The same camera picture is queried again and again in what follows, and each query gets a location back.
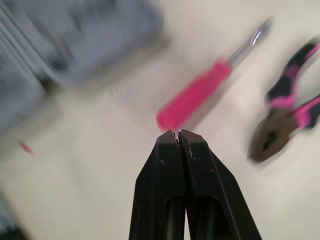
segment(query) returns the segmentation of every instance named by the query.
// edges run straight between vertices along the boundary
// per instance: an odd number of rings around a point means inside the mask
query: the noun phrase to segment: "screwdriver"
[[[163,131],[177,130],[232,73],[240,61],[261,42],[272,26],[268,18],[228,59],[219,57],[205,73],[196,77],[157,114],[156,121]]]

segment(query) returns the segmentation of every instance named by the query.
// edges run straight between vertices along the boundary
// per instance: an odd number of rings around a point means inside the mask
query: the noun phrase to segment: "black tool handle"
[[[314,128],[320,115],[320,95],[296,108],[292,115],[299,129]]]
[[[297,76],[308,59],[320,48],[319,40],[313,39],[293,55],[285,66],[279,81],[267,93],[271,108],[290,109],[296,100]]]

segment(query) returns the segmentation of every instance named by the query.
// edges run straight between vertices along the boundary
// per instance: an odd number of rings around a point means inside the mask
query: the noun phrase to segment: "pliers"
[[[135,182],[129,240],[261,240],[232,173],[193,132],[158,137]]]
[[[297,76],[308,59],[320,49],[320,40],[312,39],[293,55],[278,82],[269,90],[267,117],[251,139],[249,157],[262,162],[280,152],[297,129],[312,129],[320,114],[320,95],[294,109]]]

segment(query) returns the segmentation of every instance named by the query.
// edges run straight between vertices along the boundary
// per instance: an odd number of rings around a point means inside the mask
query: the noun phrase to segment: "metal pliers head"
[[[296,128],[296,121],[289,112],[271,110],[256,128],[249,147],[249,157],[256,162],[272,157],[289,142],[291,133]]]

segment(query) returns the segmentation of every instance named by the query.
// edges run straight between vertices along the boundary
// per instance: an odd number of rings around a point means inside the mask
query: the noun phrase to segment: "white floor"
[[[59,91],[2,139],[0,186],[24,230],[33,240],[128,239],[135,180],[161,134],[157,110],[274,16],[271,34],[185,127],[234,174],[264,240],[319,239],[320,128],[300,132],[283,154],[260,165],[247,159],[247,149],[268,87],[295,50],[320,33],[320,1],[157,4],[169,44],[146,47],[93,82]],[[300,102],[319,94],[319,64],[299,82]]]

